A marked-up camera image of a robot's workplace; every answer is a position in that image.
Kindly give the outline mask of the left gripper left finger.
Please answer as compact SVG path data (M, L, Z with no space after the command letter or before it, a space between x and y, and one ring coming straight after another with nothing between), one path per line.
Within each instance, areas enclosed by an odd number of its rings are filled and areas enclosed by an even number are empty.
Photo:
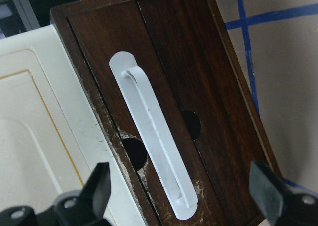
M100 162L96 165L83 187L79 199L100 219L105 213L110 196L110 166L107 162Z

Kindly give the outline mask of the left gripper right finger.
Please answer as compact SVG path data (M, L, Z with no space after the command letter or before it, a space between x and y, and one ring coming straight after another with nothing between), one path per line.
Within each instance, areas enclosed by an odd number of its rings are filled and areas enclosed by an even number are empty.
M249 192L256 205L270 224L294 224L290 211L294 193L261 161L253 161L250 167Z

